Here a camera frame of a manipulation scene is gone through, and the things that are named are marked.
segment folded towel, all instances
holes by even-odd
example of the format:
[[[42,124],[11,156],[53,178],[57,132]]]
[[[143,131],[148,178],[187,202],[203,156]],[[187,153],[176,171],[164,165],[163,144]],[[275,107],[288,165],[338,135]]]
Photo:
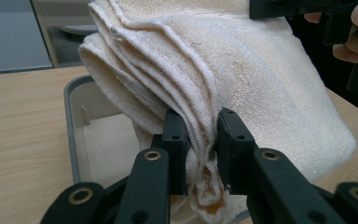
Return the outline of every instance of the folded towel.
[[[355,149],[285,19],[252,21],[246,0],[95,0],[89,9],[99,33],[79,54],[132,119],[141,149],[162,132],[168,108],[185,120],[189,195],[172,198],[172,221],[193,211],[207,223],[227,223],[246,209],[244,197],[223,191],[216,168],[221,107],[235,110],[260,147],[285,153],[309,181]]]

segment table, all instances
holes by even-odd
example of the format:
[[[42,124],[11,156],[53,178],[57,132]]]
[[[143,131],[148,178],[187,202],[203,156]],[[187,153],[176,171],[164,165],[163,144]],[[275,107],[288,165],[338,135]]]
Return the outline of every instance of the table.
[[[73,184],[63,89],[87,73],[79,66],[0,75],[0,223],[39,223]],[[329,94],[358,142],[358,108]],[[343,181],[358,181],[358,148],[316,185],[331,191]]]

